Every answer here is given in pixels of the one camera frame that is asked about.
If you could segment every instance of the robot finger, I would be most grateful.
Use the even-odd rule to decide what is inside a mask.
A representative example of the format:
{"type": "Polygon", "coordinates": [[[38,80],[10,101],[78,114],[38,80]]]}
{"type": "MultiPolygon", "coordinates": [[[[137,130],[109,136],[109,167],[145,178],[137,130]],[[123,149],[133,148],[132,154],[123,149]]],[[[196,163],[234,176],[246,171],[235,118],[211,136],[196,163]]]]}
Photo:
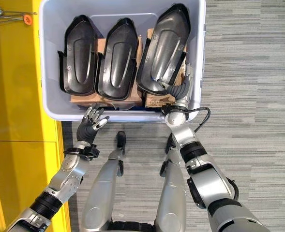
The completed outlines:
{"type": "Polygon", "coordinates": [[[98,119],[99,119],[99,117],[100,117],[100,115],[102,115],[103,114],[103,112],[104,112],[104,109],[102,108],[102,109],[100,109],[100,110],[98,110],[97,112],[96,112],[96,114],[94,115],[94,122],[95,123],[97,123],[97,121],[98,121],[98,119]]]}
{"type": "Polygon", "coordinates": [[[109,116],[101,119],[99,122],[93,125],[93,129],[98,131],[101,127],[103,127],[108,122],[109,116]]]}
{"type": "Polygon", "coordinates": [[[84,114],[84,116],[83,116],[83,118],[82,118],[82,122],[84,122],[84,121],[86,121],[86,120],[89,120],[89,114],[91,113],[91,111],[92,111],[92,109],[93,109],[93,107],[89,107],[87,110],[86,110],[86,112],[85,112],[85,114],[84,114]]]}

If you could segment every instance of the black plastic part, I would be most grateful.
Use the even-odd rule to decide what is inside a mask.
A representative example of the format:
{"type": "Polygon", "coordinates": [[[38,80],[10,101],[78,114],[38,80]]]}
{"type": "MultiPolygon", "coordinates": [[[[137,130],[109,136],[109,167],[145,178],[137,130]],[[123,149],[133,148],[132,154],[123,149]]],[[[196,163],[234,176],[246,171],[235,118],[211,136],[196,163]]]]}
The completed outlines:
{"type": "Polygon", "coordinates": [[[117,134],[117,147],[122,148],[123,155],[125,155],[126,134],[123,131],[119,131],[117,134]]]}
{"type": "Polygon", "coordinates": [[[151,39],[147,39],[139,70],[138,86],[154,95],[168,92],[157,82],[175,83],[186,56],[183,49],[191,30],[189,14],[183,4],[175,4],[158,19],[151,39]]]}
{"type": "Polygon", "coordinates": [[[166,173],[166,167],[168,165],[168,162],[169,162],[168,160],[164,161],[162,166],[161,166],[161,170],[160,170],[160,176],[161,177],[165,177],[166,176],[165,173],[166,173]]]}
{"type": "Polygon", "coordinates": [[[65,33],[65,49],[60,58],[60,88],[72,95],[94,92],[97,71],[97,34],[85,15],[74,18],[65,33]]]}
{"type": "Polygon", "coordinates": [[[187,144],[180,149],[180,153],[185,163],[193,158],[207,154],[203,145],[201,145],[201,143],[198,141],[187,144]]]}
{"type": "Polygon", "coordinates": [[[63,203],[59,199],[55,198],[48,192],[42,192],[30,208],[43,217],[51,220],[62,205],[63,203]]]}
{"type": "Polygon", "coordinates": [[[92,160],[93,158],[97,158],[99,156],[100,151],[96,147],[97,146],[95,144],[91,144],[91,146],[86,146],[84,149],[71,147],[64,151],[64,154],[82,156],[89,160],[92,160]]]}
{"type": "Polygon", "coordinates": [[[223,232],[227,227],[229,227],[230,225],[235,224],[234,221],[229,221],[228,223],[224,224],[220,229],[219,232],[223,232]]]}
{"type": "Polygon", "coordinates": [[[166,155],[168,154],[168,152],[170,151],[170,148],[175,148],[176,145],[175,143],[173,142],[173,139],[172,139],[172,134],[170,134],[170,136],[168,137],[167,139],[167,143],[166,143],[166,148],[165,148],[165,153],[166,155]]]}
{"type": "Polygon", "coordinates": [[[108,231],[155,232],[155,226],[135,221],[115,221],[110,223],[108,231]]]}
{"type": "Polygon", "coordinates": [[[47,225],[44,223],[40,227],[35,227],[29,222],[20,220],[18,221],[10,231],[28,231],[28,232],[43,232],[46,231],[47,225]]]}
{"type": "Polygon", "coordinates": [[[138,36],[134,23],[123,18],[108,33],[105,53],[96,91],[101,96],[116,100],[125,100],[135,80],[138,36]]]}
{"type": "Polygon", "coordinates": [[[219,199],[219,200],[212,202],[208,206],[208,211],[209,211],[211,217],[214,215],[215,211],[217,211],[219,208],[226,206],[226,205],[237,205],[237,206],[242,207],[242,205],[239,202],[237,202],[233,199],[229,199],[229,198],[219,199]]]}
{"type": "Polygon", "coordinates": [[[189,113],[186,107],[184,106],[179,106],[179,105],[171,105],[171,104],[166,104],[161,107],[161,112],[163,115],[169,114],[171,111],[180,111],[185,113],[185,119],[189,119],[189,113]]]}
{"type": "Polygon", "coordinates": [[[201,208],[201,209],[205,209],[206,206],[203,202],[203,200],[201,199],[201,196],[193,182],[193,179],[190,177],[187,179],[187,185],[189,186],[190,189],[190,193],[192,195],[192,198],[194,200],[194,202],[196,203],[196,205],[201,208]]]}
{"type": "Polygon", "coordinates": [[[123,174],[124,174],[124,163],[122,160],[119,160],[119,169],[120,169],[120,173],[118,173],[118,176],[123,176],[123,174]]]}

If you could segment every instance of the plastic storage bin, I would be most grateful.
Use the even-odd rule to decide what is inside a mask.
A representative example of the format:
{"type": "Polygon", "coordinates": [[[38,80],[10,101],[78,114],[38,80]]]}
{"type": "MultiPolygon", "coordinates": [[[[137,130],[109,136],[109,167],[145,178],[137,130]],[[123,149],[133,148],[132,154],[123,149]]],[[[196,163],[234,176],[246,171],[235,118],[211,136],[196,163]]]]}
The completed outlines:
{"type": "MultiPolygon", "coordinates": [[[[47,114],[61,121],[81,120],[85,110],[70,103],[70,95],[59,87],[59,57],[64,49],[64,34],[77,15],[87,15],[105,37],[123,17],[131,18],[143,44],[147,29],[153,28],[158,17],[174,3],[183,3],[189,11],[191,34],[187,43],[186,59],[195,69],[195,84],[189,109],[200,106],[204,68],[205,0],[43,0],[39,9],[39,35],[43,104],[47,114]]],[[[152,111],[106,111],[110,121],[164,122],[164,116],[152,111]]],[[[197,112],[191,113],[189,120],[197,112]]]]}

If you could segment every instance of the brown cardboard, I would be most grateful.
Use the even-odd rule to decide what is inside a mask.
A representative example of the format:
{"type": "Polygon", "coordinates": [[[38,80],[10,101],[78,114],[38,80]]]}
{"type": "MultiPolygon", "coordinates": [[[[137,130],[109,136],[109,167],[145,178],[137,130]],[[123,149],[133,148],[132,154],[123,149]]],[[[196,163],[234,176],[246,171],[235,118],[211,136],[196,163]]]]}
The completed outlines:
{"type": "MultiPolygon", "coordinates": [[[[147,36],[149,39],[152,37],[152,34],[153,34],[153,29],[148,29],[147,36]]],[[[176,77],[176,82],[175,82],[176,86],[181,85],[183,78],[184,78],[184,73],[185,73],[185,59],[183,63],[181,64],[180,70],[176,77]]],[[[145,107],[146,108],[160,108],[166,104],[173,104],[175,101],[176,101],[175,98],[171,96],[170,94],[167,94],[165,96],[155,96],[150,93],[147,93],[145,107]]]]}
{"type": "MultiPolygon", "coordinates": [[[[141,62],[142,57],[142,38],[141,36],[138,37],[139,44],[137,50],[137,67],[141,62]]],[[[100,53],[104,53],[105,50],[105,39],[98,39],[97,50],[100,53]]],[[[107,98],[100,96],[98,93],[93,93],[88,96],[74,96],[71,95],[71,103],[75,103],[82,106],[90,106],[94,103],[98,103],[102,106],[113,106],[115,108],[120,109],[130,109],[133,106],[142,106],[142,93],[138,90],[138,86],[136,84],[136,80],[133,84],[129,97],[123,101],[113,101],[107,98]]]]}

